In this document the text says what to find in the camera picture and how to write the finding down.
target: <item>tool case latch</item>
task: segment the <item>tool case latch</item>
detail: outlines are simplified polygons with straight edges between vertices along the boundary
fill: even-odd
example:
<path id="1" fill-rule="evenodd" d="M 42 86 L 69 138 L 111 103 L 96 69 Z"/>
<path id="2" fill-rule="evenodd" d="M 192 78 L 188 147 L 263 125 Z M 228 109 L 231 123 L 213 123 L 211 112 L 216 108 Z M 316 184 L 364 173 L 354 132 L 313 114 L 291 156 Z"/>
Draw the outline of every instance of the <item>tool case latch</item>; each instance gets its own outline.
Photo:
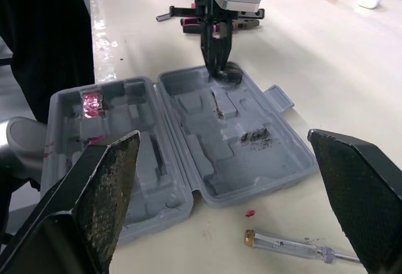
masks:
<path id="1" fill-rule="evenodd" d="M 280 113 L 295 106 L 292 100 L 283 92 L 278 85 L 273 85 L 268 90 L 264 91 L 264 94 L 273 103 L 273 106 Z"/>

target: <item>red object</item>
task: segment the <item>red object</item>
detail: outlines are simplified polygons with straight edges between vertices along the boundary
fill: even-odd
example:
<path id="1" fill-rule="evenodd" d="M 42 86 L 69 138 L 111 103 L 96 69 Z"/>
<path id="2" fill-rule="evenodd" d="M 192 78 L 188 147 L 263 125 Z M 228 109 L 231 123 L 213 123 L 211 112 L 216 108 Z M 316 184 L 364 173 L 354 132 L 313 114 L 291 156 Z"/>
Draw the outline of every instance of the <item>red object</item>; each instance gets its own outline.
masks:
<path id="1" fill-rule="evenodd" d="M 246 212 L 246 217 L 252 217 L 253 215 L 255 215 L 256 211 L 255 210 L 248 210 Z"/>
<path id="2" fill-rule="evenodd" d="M 102 98 L 98 93 L 86 93 L 81 95 L 82 110 L 85 118 L 99 117 L 102 114 Z"/>
<path id="3" fill-rule="evenodd" d="M 94 143 L 96 143 L 96 142 L 98 142 L 98 141 L 100 141 L 100 140 L 102 140 L 104 138 L 105 138 L 105 136 L 91 138 L 91 139 L 89 139 L 89 144 L 94 144 Z"/>

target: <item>transparent screwdriver handle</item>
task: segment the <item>transparent screwdriver handle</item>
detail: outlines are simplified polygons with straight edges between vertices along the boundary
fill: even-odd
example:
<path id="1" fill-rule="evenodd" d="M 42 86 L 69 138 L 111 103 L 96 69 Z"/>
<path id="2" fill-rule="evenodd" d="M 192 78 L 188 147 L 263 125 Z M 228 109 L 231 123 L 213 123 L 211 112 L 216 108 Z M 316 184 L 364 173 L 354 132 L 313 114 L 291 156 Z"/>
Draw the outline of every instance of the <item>transparent screwdriver handle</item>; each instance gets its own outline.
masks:
<path id="1" fill-rule="evenodd" d="M 301 258 L 318 259 L 322 260 L 324 263 L 333 263 L 335 259 L 360 263 L 357 257 L 335 253 L 333 249 L 326 246 L 305 244 L 253 230 L 246 231 L 244 243 L 252 248 L 274 251 Z"/>

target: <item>gray plastic tool case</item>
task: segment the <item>gray plastic tool case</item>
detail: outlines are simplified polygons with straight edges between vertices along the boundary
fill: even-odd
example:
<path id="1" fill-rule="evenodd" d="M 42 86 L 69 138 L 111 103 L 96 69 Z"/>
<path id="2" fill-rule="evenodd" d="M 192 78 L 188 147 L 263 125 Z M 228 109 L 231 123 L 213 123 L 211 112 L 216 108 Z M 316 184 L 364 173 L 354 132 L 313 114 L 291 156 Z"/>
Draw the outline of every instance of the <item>gray plastic tool case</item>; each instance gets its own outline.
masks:
<path id="1" fill-rule="evenodd" d="M 86 92 L 102 95 L 103 117 L 83 118 Z M 193 190 L 226 207 L 292 186 L 317 169 L 280 114 L 292 106 L 277 86 L 263 93 L 246 74 L 240 85 L 220 84 L 205 67 L 163 73 L 156 84 L 138 77 L 63 90 L 50 103 L 41 195 L 89 138 L 134 129 L 141 144 L 119 243 L 186 219 Z"/>

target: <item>white table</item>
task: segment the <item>white table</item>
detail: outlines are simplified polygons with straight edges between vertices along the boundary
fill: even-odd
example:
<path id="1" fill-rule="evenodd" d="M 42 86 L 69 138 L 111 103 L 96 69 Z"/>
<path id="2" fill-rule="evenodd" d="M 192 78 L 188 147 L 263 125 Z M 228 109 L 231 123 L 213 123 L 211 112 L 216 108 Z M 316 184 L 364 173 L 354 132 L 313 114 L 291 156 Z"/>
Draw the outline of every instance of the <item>white table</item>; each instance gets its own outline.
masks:
<path id="1" fill-rule="evenodd" d="M 91 0 L 97 82 L 203 64 L 198 36 L 178 19 L 157 23 L 169 6 L 193 0 Z M 234 35 L 230 59 L 262 90 L 278 84 L 295 102 L 284 116 L 307 141 L 310 128 L 377 144 L 402 168 L 402 1 L 375 10 L 357 0 L 265 0 L 266 18 Z M 255 209 L 256 215 L 244 213 Z M 111 273 L 366 273 L 243 245 L 246 229 L 316 239 L 353 254 L 319 173 L 247 204 L 212 209 L 199 197 L 189 220 L 121 246 Z"/>

